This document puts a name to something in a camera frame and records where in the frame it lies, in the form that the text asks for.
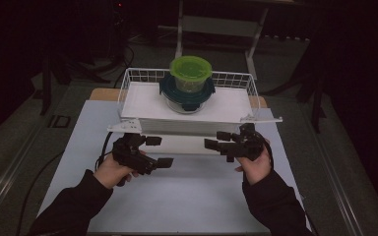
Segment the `food container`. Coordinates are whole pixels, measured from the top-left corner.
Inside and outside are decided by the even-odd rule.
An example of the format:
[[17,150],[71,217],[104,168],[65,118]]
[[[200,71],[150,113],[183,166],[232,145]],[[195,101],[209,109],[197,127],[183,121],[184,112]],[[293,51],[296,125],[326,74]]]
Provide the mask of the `food container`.
[[203,81],[200,90],[196,92],[184,92],[177,88],[177,80],[170,74],[166,74],[161,79],[159,89],[160,93],[164,95],[168,107],[182,114],[191,114],[200,111],[204,107],[204,103],[216,91],[212,79],[207,78]]
[[202,90],[212,73],[211,64],[196,56],[181,56],[170,63],[170,74],[175,78],[176,88],[187,93]]

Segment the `hand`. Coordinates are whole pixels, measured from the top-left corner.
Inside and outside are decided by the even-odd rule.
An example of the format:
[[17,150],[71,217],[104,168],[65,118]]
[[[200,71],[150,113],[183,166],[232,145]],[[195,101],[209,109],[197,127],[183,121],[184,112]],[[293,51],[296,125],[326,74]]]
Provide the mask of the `hand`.
[[130,182],[132,177],[138,177],[137,171],[134,171],[128,166],[120,165],[113,159],[112,153],[110,153],[97,171],[94,173],[94,177],[102,184],[106,189],[112,189],[115,187],[122,178],[127,177],[127,181]]
[[241,166],[238,166],[235,170],[238,172],[244,171],[250,185],[254,185],[264,179],[272,169],[269,152],[266,147],[263,148],[259,157],[253,161],[247,157],[236,158]]

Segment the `hand-held controller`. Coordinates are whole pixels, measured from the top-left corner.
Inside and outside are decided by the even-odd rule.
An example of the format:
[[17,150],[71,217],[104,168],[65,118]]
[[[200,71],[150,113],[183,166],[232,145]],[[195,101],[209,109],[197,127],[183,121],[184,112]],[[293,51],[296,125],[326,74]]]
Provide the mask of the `hand-held controller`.
[[[161,137],[146,137],[140,134],[125,133],[122,138],[113,143],[112,155],[119,164],[128,166],[141,175],[150,175],[157,168],[170,168],[173,158],[152,159],[140,153],[139,146],[142,144],[159,146],[160,143]],[[125,181],[126,177],[117,186],[123,186]]]
[[221,155],[226,155],[227,162],[234,162],[235,157],[247,157],[250,160],[255,160],[260,156],[264,147],[266,147],[273,168],[273,156],[270,145],[265,138],[256,131],[254,124],[245,123],[241,125],[239,129],[239,135],[218,131],[217,140],[227,141],[227,143],[205,139],[205,148],[219,151]]

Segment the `floor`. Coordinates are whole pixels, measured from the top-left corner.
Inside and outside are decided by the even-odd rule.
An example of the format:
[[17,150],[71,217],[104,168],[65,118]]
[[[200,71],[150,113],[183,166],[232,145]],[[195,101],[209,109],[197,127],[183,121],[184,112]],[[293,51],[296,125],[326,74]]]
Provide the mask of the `floor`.
[[[183,49],[184,55],[201,56],[210,61],[216,71],[247,72],[243,51],[205,45],[199,47],[190,40],[186,42],[188,45]],[[306,41],[280,42],[263,38],[254,56],[259,92],[286,82],[306,46]],[[168,68],[174,52],[175,47],[165,37],[164,43],[158,45],[131,42],[127,58],[134,55],[132,67],[136,68]],[[24,203],[26,210],[21,233],[28,232],[59,159],[52,161],[39,175],[25,202],[32,180],[47,161],[65,148],[92,90],[112,87],[123,68],[100,74],[110,80],[110,84],[96,84],[72,72],[75,80],[68,86],[53,81],[52,105],[45,116],[39,116],[41,101],[31,97],[2,124],[0,186],[4,187],[0,187],[0,235],[17,232]],[[265,98],[274,115],[283,117],[278,129],[305,209],[315,229],[319,235],[327,236],[378,235],[378,198],[330,98],[327,95],[323,97],[325,118],[320,119],[321,133],[316,134],[309,122],[312,106],[296,101],[298,89],[290,88]],[[70,117],[71,121],[66,128],[59,128],[54,126],[52,116]],[[10,166],[19,168],[9,171]]]

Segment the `white paper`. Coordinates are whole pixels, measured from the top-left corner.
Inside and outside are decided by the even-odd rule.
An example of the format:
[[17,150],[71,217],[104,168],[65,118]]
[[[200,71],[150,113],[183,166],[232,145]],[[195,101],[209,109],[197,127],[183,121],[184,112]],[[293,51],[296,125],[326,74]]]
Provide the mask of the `white paper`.
[[[118,122],[117,103],[87,101],[55,172],[40,211],[64,188],[76,186],[85,169],[94,169],[106,138],[106,128]],[[263,116],[272,117],[270,109]],[[271,141],[275,169],[300,200],[276,124],[259,124],[257,130]],[[113,134],[112,143],[120,137]],[[122,188],[91,221],[89,232],[132,234],[245,234],[268,232],[249,212],[241,191],[242,174],[225,156],[148,153],[174,157],[171,168],[157,169]]]

